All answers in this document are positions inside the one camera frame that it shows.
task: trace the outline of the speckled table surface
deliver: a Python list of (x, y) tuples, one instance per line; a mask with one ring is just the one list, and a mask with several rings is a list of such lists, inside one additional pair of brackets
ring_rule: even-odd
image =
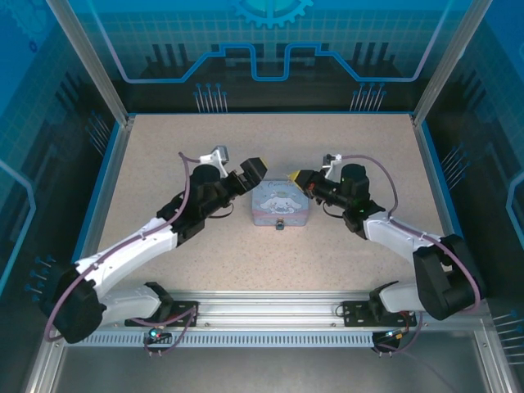
[[(380, 160), (399, 191), (395, 217), (442, 233), (426, 171), (408, 115), (261, 114), (138, 115), (102, 234), (107, 248), (146, 223), (183, 190), (186, 156), (228, 147), (228, 170), (246, 158), (268, 162), (266, 178), (318, 169), (326, 153), (360, 153)], [(372, 199), (389, 208), (389, 183), (365, 164)], [(131, 273), (119, 287), (157, 281), (170, 290), (360, 290), (413, 277), (406, 260), (350, 233), (341, 220), (310, 205), (305, 227), (256, 227), (251, 195), (235, 200), (227, 219), (207, 220), (190, 242)]]

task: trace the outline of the gear graphic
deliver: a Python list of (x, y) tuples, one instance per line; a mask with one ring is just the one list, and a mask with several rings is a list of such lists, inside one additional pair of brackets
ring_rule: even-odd
[(313, 0), (232, 0), (231, 4), (237, 16), (246, 18), (246, 23), (272, 29), (275, 25), (295, 23), (296, 16), (305, 15), (305, 8), (313, 6)]
[(8, 10), (16, 24), (30, 39), (35, 40), (47, 26), (43, 0), (0, 0), (0, 11)]

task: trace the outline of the enclosure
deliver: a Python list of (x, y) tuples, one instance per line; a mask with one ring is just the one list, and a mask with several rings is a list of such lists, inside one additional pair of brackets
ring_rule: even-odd
[[(0, 0), (0, 32), (0, 390), (449, 391), (444, 378), (521, 391), (520, 2)], [(149, 359), (145, 331), (122, 323), (43, 341), (42, 271), (140, 228), (183, 190), (177, 152), (217, 145), (230, 170), (263, 156), (268, 179), (327, 153), (380, 160), (395, 217), (465, 239), (480, 310), (424, 314), (408, 355), (379, 359), (366, 340), (389, 329), (347, 328), (337, 306), (413, 266), (313, 202), (304, 227), (257, 227), (243, 196), (119, 284), (200, 303), (180, 348)], [(366, 170), (391, 206), (384, 175)]]

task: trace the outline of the glass panel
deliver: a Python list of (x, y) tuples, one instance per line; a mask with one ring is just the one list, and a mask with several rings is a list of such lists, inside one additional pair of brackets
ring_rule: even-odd
[(495, 316), (524, 314), (524, 8), (514, 5), (491, 4), (427, 117)]
[(3, 340), (0, 386), (21, 391), (32, 301), (45, 264), (71, 262), (114, 120), (45, 2), (0, 2), (0, 36), (0, 334), (20, 338)]
[(128, 110), (411, 111), (470, 0), (73, 0)]

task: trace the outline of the metal post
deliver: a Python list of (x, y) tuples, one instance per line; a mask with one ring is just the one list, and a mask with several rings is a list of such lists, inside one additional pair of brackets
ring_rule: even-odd
[(469, 44), (473, 34), (481, 23), (486, 11), (490, 7), (492, 0), (473, 0), (468, 11), (464, 15), (460, 26), (457, 28), (448, 48), (446, 49), (435, 73), (427, 84), (426, 90), (422, 94), (420, 101), (413, 112), (415, 125), (420, 125), (425, 119), (429, 110), (435, 103), (440, 91), (444, 87), (454, 67), (459, 62), (463, 51)]
[(124, 103), (120, 100), (115, 86), (109, 79), (102, 62), (97, 56), (93, 45), (89, 42), (79, 19), (66, 0), (47, 0), (52, 13), (55, 14), (58, 23), (64, 30), (65, 35), (73, 45), (76, 54), (84, 64), (89, 76), (97, 86), (98, 91), (106, 102), (116, 121), (125, 126), (128, 121), (128, 112)]

